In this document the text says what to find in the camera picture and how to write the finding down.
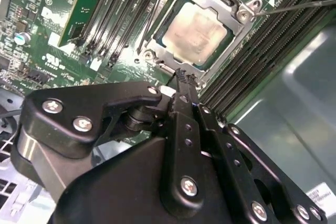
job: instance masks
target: green circuit board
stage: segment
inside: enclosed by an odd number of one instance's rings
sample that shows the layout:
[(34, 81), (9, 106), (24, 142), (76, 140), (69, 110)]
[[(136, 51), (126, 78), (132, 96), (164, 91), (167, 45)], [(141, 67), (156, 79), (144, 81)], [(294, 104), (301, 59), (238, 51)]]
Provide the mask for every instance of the green circuit board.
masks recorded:
[[(86, 9), (81, 7), (83, 13), (80, 16), (78, 14), (80, 1), (82, 3), (83, 0), (12, 0), (7, 19), (0, 24), (0, 56), (10, 61), (8, 68), (2, 68), (0, 72), (4, 81), (23, 94), (41, 88), (131, 80), (146, 80), (155, 86), (167, 82), (169, 79), (167, 74), (148, 64), (143, 56), (139, 56), (135, 51), (135, 41), (143, 29), (150, 8), (146, 9), (134, 26), (127, 47), (123, 49), (112, 69), (107, 68), (109, 57), (105, 57), (99, 67), (93, 68), (92, 62), (80, 61), (80, 56), (83, 54), (81, 46), (75, 44), (62, 46), (64, 34), (71, 33), (69, 24), (88, 21), (86, 19), (92, 15), (97, 2), (92, 0)], [(149, 6), (152, 7), (155, 1), (151, 0)], [(279, 1), (281, 0), (263, 0), (264, 9), (276, 6)], [(17, 45), (14, 42), (18, 26), (21, 31), (29, 34), (31, 38), (29, 43)], [(34, 79), (35, 73), (33, 77), (28, 78), (27, 73), (32, 70), (44, 73), (47, 76), (46, 80), (38, 83)]]

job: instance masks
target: cable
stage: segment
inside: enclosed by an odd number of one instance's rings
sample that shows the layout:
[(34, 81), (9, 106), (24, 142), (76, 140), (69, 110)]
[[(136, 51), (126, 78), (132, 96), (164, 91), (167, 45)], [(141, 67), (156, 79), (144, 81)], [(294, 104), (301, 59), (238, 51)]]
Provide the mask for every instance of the cable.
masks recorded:
[(336, 0), (323, 0), (323, 1), (313, 1), (308, 3), (303, 3), (299, 5), (292, 5), (280, 9), (270, 10), (270, 11), (262, 11), (260, 13), (255, 13), (254, 16), (260, 17), (260, 16), (266, 16), (266, 15), (272, 15), (277, 13), (283, 13), (287, 12), (289, 10), (297, 10), (297, 9), (305, 9), (305, 8), (312, 8), (312, 7), (321, 7), (321, 6), (330, 6), (330, 5), (336, 5)]
[(157, 8), (159, 7), (160, 2), (161, 2), (161, 0), (156, 0), (155, 5), (154, 5), (154, 7), (152, 8), (152, 10), (151, 10), (151, 12), (150, 12), (150, 16), (149, 16), (149, 19), (148, 19), (148, 21), (147, 21), (147, 23), (146, 23), (146, 27), (145, 27), (144, 33), (143, 33), (143, 35), (142, 35), (142, 37), (141, 37), (139, 46), (138, 46), (138, 48), (137, 48), (137, 53), (138, 53), (138, 55), (139, 55), (140, 52), (141, 52), (142, 45), (143, 45), (143, 43), (144, 43), (144, 41), (145, 41), (145, 36), (146, 36), (146, 34), (148, 33), (148, 31), (150, 30), (150, 28), (151, 28), (151, 24), (152, 24), (152, 22), (153, 22), (155, 12), (156, 12)]
[(1, 113), (0, 118), (5, 120), (11, 126), (12, 131), (13, 131), (13, 133), (12, 133), (13, 135), (17, 130), (17, 122), (12, 115), (8, 116), (8, 114), (11, 113), (11, 112), (14, 112), (14, 111), (8, 112), (2, 105), (0, 105), (0, 113)]
[(0, 119), (2, 118), (10, 118), (15, 115), (21, 115), (21, 110), (12, 110), (7, 111), (6, 113), (0, 114)]

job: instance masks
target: ram slot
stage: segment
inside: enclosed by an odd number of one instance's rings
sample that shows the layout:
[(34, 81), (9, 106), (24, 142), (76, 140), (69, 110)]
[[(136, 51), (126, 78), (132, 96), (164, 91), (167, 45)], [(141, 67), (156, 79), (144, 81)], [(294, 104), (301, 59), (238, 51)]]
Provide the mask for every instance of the ram slot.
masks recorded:
[(105, 57), (112, 43), (116, 39), (125, 18), (132, 12), (134, 3), (137, 0), (121, 0), (121, 3), (114, 15), (115, 19), (111, 19), (108, 28), (105, 30), (100, 44), (94, 51), (94, 55)]
[(300, 43), (307, 34), (309, 34), (312, 28), (314, 28), (327, 16), (328, 12), (329, 10), (323, 9), (315, 14), (314, 18), (309, 21), (309, 23), (306, 23), (306, 25), (303, 27), (303, 31), (299, 34), (297, 38), (295, 38), (295, 41), (292, 40), (290, 45), (287, 46), (283, 51), (281, 51), (280, 55), (276, 57), (276, 60), (274, 62), (268, 64), (267, 67), (263, 68), (263, 70), (261, 70), (260, 73), (255, 76), (252, 81), (246, 82), (244, 86), (240, 90), (238, 90), (232, 98), (230, 98), (225, 107), (222, 109), (221, 114), (229, 115), (231, 112), (233, 112), (234, 108), (238, 106), (251, 92), (253, 92), (255, 88), (257, 88), (257, 86), (273, 71), (274, 67), (277, 64), (281, 63), (285, 59), (287, 54), (290, 53), (290, 51), (298, 43)]
[(105, 3), (104, 5), (107, 8), (104, 14), (101, 16), (101, 19), (96, 24), (96, 26), (94, 26), (96, 27), (96, 31), (94, 32), (93, 37), (90, 39), (90, 44), (88, 46), (90, 49), (95, 48), (97, 44), (99, 43), (99, 41), (101, 40), (120, 2), (121, 0), (104, 0), (104, 3)]
[(92, 34), (95, 34), (99, 28), (101, 27), (102, 21), (104, 17), (107, 15), (109, 10), (109, 6), (112, 5), (114, 0), (99, 0), (94, 10), (92, 17), (90, 18), (90, 22), (87, 24), (85, 31), (83, 33), (83, 38), (88, 39), (88, 37)]
[[(312, 0), (302, 0), (303, 3), (309, 2)], [(221, 106), (222, 101), (224, 98), (231, 92), (231, 90), (235, 87), (236, 83), (240, 80), (243, 80), (245, 75), (247, 75), (251, 70), (254, 70), (254, 67), (257, 65), (258, 62), (267, 61), (268, 54), (267, 50), (274, 46), (275, 43), (280, 43), (282, 40), (279, 38), (286, 34), (285, 39), (289, 39), (291, 35), (290, 31), (296, 31), (297, 23), (300, 22), (302, 18), (302, 13), (304, 13), (303, 9), (296, 10), (295, 12), (288, 13), (281, 21), (281, 25), (276, 26), (272, 30), (272, 36), (268, 37), (266, 40), (263, 41), (262, 44), (247, 54), (248, 59), (245, 60), (235, 71), (234, 74), (231, 74), (230, 77), (226, 78), (225, 88), (219, 90), (216, 97), (214, 97), (210, 102), (209, 106), (211, 108), (217, 108)]]
[[(279, 5), (279, 8), (295, 5), (299, 2), (300, 0), (284, 0)], [(250, 52), (257, 48), (266, 38), (270, 36), (270, 33), (279, 25), (280, 22), (282, 22), (287, 13), (288, 12), (274, 15), (274, 17), (268, 18), (264, 21), (264, 23), (258, 28), (257, 32), (252, 36), (252, 38), (243, 46), (238, 55), (225, 66), (220, 75), (202, 94), (203, 103), (210, 103), (213, 97), (218, 95), (222, 88), (226, 86), (226, 82), (230, 79), (230, 77), (235, 74), (237, 69), (239, 69), (239, 67), (247, 59), (250, 59)]]
[(132, 33), (134, 32), (136, 24), (138, 24), (141, 21), (141, 18), (144, 16), (149, 4), (151, 3), (151, 0), (142, 0), (139, 8), (135, 11), (133, 15), (132, 22), (127, 26), (127, 29), (122, 34), (122, 37), (120, 38), (116, 49), (112, 52), (112, 57), (110, 60), (110, 64), (115, 64), (118, 57), (121, 55), (122, 50), (126, 47), (130, 37), (132, 36)]

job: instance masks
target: screw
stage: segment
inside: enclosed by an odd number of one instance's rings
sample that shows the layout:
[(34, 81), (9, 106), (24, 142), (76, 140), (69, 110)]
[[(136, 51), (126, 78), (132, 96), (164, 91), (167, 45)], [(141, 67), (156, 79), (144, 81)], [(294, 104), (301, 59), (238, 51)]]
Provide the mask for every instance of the screw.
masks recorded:
[(267, 220), (267, 213), (264, 209), (264, 207), (259, 204), (256, 201), (252, 202), (252, 210), (254, 214), (258, 217), (259, 220), (261, 221), (266, 221)]
[(190, 178), (184, 177), (181, 179), (181, 188), (188, 196), (194, 197), (197, 194), (196, 183)]
[(240, 22), (245, 22), (250, 16), (250, 13), (246, 10), (240, 10), (237, 13), (237, 18)]
[(77, 131), (88, 132), (92, 129), (91, 121), (83, 116), (76, 118), (72, 124)]
[(305, 219), (305, 220), (309, 220), (309, 219), (310, 219), (307, 210), (306, 210), (303, 206), (298, 205), (298, 206), (296, 207), (296, 209), (299, 211), (299, 214), (301, 215), (301, 217), (302, 217), (303, 219)]
[(239, 129), (237, 129), (236, 127), (231, 127), (231, 130), (233, 131), (233, 133), (235, 133), (236, 135), (239, 135)]
[(152, 60), (154, 58), (154, 53), (152, 51), (146, 51), (144, 53), (145, 60)]
[(42, 104), (42, 108), (44, 109), (44, 111), (51, 113), (51, 114), (57, 114), (63, 110), (62, 104), (60, 104), (57, 101), (53, 101), (53, 100), (45, 101)]
[(203, 111), (207, 114), (211, 114), (211, 111), (207, 107), (203, 107)]
[(148, 91), (151, 93), (151, 94), (157, 94), (157, 90), (153, 87), (148, 87)]
[(322, 220), (322, 217), (320, 216), (319, 212), (317, 212), (317, 210), (315, 208), (311, 207), (310, 211), (318, 220)]

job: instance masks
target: black plastic bracket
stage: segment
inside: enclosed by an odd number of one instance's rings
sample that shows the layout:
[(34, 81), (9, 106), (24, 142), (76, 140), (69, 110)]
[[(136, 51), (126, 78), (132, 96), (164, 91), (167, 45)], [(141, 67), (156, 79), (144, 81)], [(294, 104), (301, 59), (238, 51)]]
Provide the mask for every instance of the black plastic bracket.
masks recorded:
[(194, 120), (188, 83), (177, 79), (169, 106), (160, 195), (165, 208), (178, 218), (194, 216), (204, 202), (201, 141)]
[[(30, 137), (65, 157), (83, 158), (91, 153), (100, 137), (105, 118), (111, 118), (104, 134), (109, 137), (109, 131), (129, 107), (155, 106), (161, 99), (159, 90), (148, 82), (38, 90), (26, 97), (20, 120)], [(47, 100), (61, 103), (63, 110), (57, 114), (47, 113), (42, 107)], [(73, 121), (79, 116), (91, 121), (90, 131), (80, 132), (74, 128)]]

